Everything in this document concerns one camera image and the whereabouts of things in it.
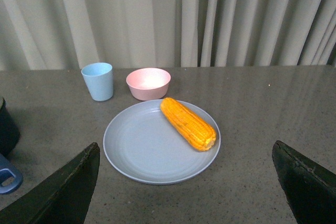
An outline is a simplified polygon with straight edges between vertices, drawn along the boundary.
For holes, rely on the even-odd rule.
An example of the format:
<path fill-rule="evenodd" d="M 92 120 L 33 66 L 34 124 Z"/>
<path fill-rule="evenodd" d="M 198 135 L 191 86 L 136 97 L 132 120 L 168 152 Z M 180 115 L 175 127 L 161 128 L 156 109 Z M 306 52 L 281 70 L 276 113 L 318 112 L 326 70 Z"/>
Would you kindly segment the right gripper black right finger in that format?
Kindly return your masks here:
<path fill-rule="evenodd" d="M 272 160 L 297 223 L 335 223 L 335 174 L 282 141 Z"/>

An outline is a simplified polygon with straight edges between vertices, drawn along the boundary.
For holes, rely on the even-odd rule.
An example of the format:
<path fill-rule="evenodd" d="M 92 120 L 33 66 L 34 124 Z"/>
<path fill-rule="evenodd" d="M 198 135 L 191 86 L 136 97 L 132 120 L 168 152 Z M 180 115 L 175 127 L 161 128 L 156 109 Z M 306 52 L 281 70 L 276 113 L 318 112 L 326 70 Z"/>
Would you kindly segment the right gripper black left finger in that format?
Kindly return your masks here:
<path fill-rule="evenodd" d="M 91 143 L 1 210 L 1 223 L 84 223 L 96 187 L 100 148 Z"/>

